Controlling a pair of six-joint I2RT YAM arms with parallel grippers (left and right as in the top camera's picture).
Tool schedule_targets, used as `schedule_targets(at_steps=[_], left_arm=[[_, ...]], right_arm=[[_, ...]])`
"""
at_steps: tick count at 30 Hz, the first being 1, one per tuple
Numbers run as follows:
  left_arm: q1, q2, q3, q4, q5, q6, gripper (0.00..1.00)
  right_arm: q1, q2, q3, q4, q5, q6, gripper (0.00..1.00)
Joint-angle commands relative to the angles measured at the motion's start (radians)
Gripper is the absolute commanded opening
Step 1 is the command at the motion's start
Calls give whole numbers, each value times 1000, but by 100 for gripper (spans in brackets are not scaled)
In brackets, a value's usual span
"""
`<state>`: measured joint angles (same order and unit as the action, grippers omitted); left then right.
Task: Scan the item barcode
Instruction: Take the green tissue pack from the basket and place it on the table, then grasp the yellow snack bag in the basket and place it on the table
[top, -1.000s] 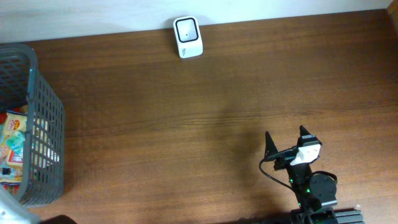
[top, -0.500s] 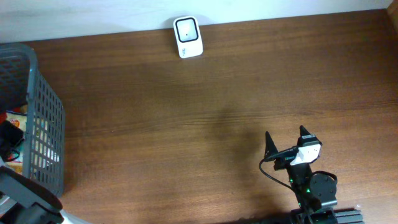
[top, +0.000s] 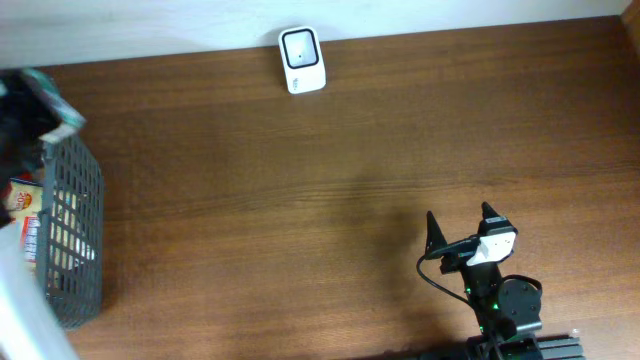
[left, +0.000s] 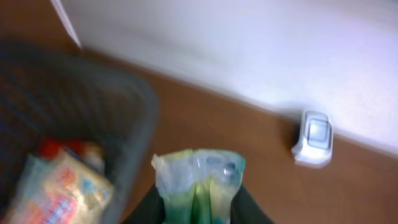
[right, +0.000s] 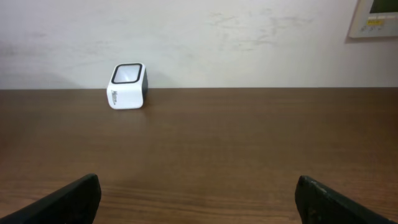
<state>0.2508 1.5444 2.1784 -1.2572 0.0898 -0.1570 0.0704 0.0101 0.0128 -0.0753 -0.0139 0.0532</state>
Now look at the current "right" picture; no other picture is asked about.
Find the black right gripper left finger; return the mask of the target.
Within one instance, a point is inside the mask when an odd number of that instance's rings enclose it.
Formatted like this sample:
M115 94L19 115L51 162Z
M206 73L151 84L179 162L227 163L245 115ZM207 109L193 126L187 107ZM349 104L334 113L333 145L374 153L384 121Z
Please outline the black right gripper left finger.
M1 218L3 224L92 224L101 200L96 174L88 174Z

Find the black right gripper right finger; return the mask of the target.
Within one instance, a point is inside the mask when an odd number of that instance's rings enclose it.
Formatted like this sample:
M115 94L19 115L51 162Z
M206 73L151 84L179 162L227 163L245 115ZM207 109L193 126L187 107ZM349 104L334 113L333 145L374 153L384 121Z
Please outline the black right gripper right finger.
M397 224L307 175L299 177L295 204L303 224Z

